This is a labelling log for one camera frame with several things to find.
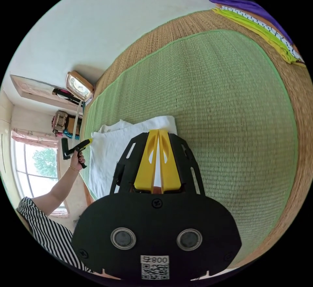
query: yellow-green cloth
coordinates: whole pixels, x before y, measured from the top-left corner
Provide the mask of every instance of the yellow-green cloth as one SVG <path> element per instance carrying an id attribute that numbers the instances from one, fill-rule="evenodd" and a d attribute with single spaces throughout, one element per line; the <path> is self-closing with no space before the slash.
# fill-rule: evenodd
<path id="1" fill-rule="evenodd" d="M 84 137 L 120 119 L 134 124 L 161 115 L 175 117 L 206 195 L 233 214 L 243 243 L 236 264 L 275 226 L 296 173 L 297 129 L 279 73 L 262 48 L 238 32 L 191 35 L 108 86 L 88 111 Z M 87 165 L 89 153 L 87 148 Z M 83 170 L 87 185 L 89 169 Z"/>
<path id="2" fill-rule="evenodd" d="M 281 57 L 289 64 L 297 64 L 298 59 L 295 58 L 286 45 L 282 43 L 277 37 L 275 37 L 273 34 L 271 34 L 268 30 L 266 30 L 264 27 L 258 25 L 257 23 L 254 23 L 253 21 L 250 21 L 249 19 L 228 10 L 222 10 L 219 8 L 214 8 L 213 11 L 217 14 L 220 14 L 222 16 L 225 16 L 229 18 L 230 20 L 234 21 L 235 23 L 242 25 L 246 27 L 247 29 L 250 29 L 254 33 L 260 35 L 269 45 L 271 45 L 275 50 L 281 55 Z"/>

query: clock face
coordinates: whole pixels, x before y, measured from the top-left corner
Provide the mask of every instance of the clock face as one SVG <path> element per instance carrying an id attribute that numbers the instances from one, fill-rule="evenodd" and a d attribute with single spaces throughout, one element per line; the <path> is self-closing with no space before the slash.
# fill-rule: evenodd
<path id="1" fill-rule="evenodd" d="M 79 93 L 82 97 L 87 98 L 89 97 L 91 91 L 84 86 L 80 81 L 78 81 L 76 78 L 71 77 L 70 79 L 70 86 Z"/>

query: striped shirt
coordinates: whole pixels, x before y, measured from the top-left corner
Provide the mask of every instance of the striped shirt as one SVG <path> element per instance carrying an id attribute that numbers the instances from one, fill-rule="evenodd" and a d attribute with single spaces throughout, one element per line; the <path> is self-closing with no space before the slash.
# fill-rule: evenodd
<path id="1" fill-rule="evenodd" d="M 49 219 L 30 198 L 23 198 L 16 211 L 27 221 L 35 240 L 50 254 L 85 272 L 92 273 L 77 257 L 71 240 L 73 234 Z"/>

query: tree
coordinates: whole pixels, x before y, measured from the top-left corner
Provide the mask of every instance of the tree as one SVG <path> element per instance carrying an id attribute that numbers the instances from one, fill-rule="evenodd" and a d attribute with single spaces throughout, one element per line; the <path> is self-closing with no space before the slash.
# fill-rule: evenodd
<path id="1" fill-rule="evenodd" d="M 52 148 L 35 151 L 33 160 L 39 175 L 57 177 L 55 152 Z"/>

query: white cable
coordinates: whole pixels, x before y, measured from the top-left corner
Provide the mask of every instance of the white cable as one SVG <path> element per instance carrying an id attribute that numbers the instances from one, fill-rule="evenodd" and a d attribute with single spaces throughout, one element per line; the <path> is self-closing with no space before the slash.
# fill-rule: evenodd
<path id="1" fill-rule="evenodd" d="M 77 112 L 76 112 L 76 117 L 75 117 L 75 122 L 74 122 L 74 129 L 73 129 L 72 148 L 74 148 L 74 146 L 75 146 L 76 128 L 77 128 L 79 110 L 81 109 L 81 106 L 82 106 L 82 100 L 80 101 L 80 103 L 78 105 Z"/>

